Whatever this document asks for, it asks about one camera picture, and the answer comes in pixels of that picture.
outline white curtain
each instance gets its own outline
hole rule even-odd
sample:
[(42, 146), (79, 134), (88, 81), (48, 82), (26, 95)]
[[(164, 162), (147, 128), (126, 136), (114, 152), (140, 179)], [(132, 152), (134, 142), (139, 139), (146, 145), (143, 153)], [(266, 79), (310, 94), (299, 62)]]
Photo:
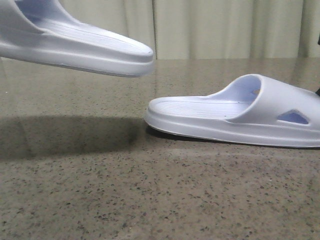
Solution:
[(320, 0), (59, 0), (157, 59), (320, 57)]

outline sandal strap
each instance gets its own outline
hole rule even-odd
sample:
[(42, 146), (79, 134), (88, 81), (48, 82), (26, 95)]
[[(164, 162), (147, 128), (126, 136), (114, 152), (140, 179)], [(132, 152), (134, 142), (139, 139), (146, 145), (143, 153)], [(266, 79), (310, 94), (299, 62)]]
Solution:
[(36, 34), (43, 33), (25, 17), (14, 0), (0, 0), (0, 5), (0, 26)]
[(314, 92), (259, 74), (245, 75), (235, 81), (249, 77), (260, 80), (260, 92), (252, 105), (230, 122), (276, 125), (279, 116), (297, 111), (312, 126), (320, 127), (320, 98)]

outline white slide sandal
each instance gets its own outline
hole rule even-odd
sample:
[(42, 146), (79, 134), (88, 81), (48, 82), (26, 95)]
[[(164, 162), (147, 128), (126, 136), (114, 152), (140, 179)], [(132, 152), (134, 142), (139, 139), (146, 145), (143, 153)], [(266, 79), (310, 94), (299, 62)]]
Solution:
[(259, 74), (208, 96), (160, 97), (145, 121), (173, 135), (264, 146), (320, 147), (320, 96)]
[(58, 0), (0, 0), (0, 56), (124, 77), (153, 70), (150, 47), (74, 19)]

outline slide sandal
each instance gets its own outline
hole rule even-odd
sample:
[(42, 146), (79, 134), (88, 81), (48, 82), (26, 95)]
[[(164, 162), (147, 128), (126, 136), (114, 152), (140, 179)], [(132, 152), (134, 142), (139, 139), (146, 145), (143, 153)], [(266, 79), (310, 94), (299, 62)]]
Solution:
[(58, 0), (0, 0), (0, 56), (124, 77), (153, 70), (150, 47), (79, 22)]
[(259, 74), (208, 96), (160, 97), (145, 121), (173, 135), (264, 146), (320, 147), (320, 96)]

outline granite countertop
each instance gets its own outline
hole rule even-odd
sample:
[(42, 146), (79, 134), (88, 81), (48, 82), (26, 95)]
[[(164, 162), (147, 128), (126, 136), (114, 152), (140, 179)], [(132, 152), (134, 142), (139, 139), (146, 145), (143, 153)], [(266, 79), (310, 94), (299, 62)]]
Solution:
[(263, 74), (316, 91), (320, 58), (158, 60), (121, 78), (0, 60), (1, 240), (318, 240), (319, 149), (171, 136), (163, 96)]

